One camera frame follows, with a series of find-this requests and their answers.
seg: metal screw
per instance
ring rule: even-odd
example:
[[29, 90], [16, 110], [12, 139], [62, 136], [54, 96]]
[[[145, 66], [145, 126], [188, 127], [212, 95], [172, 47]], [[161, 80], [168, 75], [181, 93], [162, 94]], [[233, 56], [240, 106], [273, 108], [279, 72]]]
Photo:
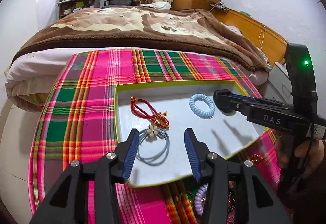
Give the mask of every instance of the metal screw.
[[253, 162], [252, 162], [251, 160], [245, 160], [245, 161], [244, 161], [244, 164], [245, 164], [247, 167], [251, 167], [251, 166], [254, 165]]
[[72, 167], [77, 167], [79, 164], [80, 164], [80, 161], [79, 161], [79, 160], [73, 160], [73, 161], [70, 163], [70, 165], [71, 165]]
[[109, 152], [108, 154], [106, 154], [106, 157], [111, 160], [116, 157], [116, 154], [114, 152]]
[[215, 152], [210, 152], [210, 153], [208, 154], [208, 157], [209, 157], [210, 159], [212, 159], [212, 160], [216, 159], [217, 156], [218, 156], [218, 155], [217, 155]]

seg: tile floor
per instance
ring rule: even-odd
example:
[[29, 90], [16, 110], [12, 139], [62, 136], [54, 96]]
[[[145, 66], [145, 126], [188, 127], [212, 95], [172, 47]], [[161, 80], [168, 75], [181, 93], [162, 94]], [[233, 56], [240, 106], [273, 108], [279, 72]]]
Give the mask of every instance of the tile floor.
[[27, 172], [39, 116], [13, 106], [0, 143], [0, 197], [18, 224], [27, 224], [32, 217]]

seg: human hand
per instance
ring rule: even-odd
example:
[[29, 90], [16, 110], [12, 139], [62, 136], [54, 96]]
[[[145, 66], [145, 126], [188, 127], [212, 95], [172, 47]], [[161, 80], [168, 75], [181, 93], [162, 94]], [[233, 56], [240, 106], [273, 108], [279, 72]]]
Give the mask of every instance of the human hand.
[[[298, 158], [305, 157], [307, 150], [309, 148], [310, 140], [302, 143], [298, 146], [295, 151], [294, 155]], [[283, 153], [283, 142], [282, 138], [278, 138], [275, 143], [274, 150], [276, 151], [276, 157], [278, 159], [277, 166], [281, 169], [286, 168], [289, 163], [289, 157]], [[312, 142], [312, 146], [308, 155], [308, 163], [304, 173], [302, 174], [303, 178], [308, 178], [318, 166], [322, 163], [322, 160], [325, 155], [325, 148], [324, 144], [319, 139], [314, 139]]]

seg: plaid cloth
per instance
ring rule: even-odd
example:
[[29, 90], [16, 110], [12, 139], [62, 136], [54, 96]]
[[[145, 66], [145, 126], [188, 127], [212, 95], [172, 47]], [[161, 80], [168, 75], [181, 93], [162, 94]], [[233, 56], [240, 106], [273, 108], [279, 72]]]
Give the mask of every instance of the plaid cloth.
[[[75, 54], [66, 65], [44, 105], [29, 162], [29, 196], [34, 213], [61, 172], [74, 160], [95, 161], [115, 149], [113, 95], [115, 85], [133, 82], [215, 79], [234, 80], [250, 96], [260, 97], [248, 78], [228, 59], [191, 53], [111, 49]], [[257, 166], [275, 188], [279, 170], [268, 130], [242, 157], [258, 154]], [[117, 184], [123, 223], [197, 223], [190, 205], [176, 195], [182, 181], [151, 188]], [[89, 223], [94, 220], [94, 183], [89, 186]]]

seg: flower charm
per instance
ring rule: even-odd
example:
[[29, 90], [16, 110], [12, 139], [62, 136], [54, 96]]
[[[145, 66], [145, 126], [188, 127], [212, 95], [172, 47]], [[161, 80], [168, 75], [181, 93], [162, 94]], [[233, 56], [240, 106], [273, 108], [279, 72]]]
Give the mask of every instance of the flower charm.
[[157, 131], [157, 126], [156, 125], [149, 125], [148, 129], [146, 130], [146, 133], [152, 138], [154, 137], [154, 135], [158, 135], [158, 131]]

